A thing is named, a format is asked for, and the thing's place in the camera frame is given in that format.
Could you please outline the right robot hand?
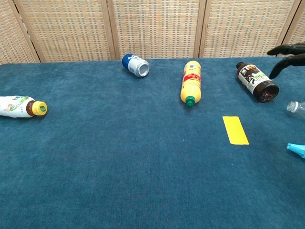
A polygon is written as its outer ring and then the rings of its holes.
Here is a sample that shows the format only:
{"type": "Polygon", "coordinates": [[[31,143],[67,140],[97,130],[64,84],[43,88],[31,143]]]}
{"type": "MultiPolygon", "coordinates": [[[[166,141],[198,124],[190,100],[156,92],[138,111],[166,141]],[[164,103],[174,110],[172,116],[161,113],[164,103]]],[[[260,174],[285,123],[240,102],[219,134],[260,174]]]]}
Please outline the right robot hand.
{"type": "Polygon", "coordinates": [[[304,66],[305,65],[305,43],[299,42],[295,44],[282,44],[274,47],[267,52],[268,55],[288,55],[279,61],[272,69],[269,78],[276,78],[280,72],[289,66],[304,66]]]}

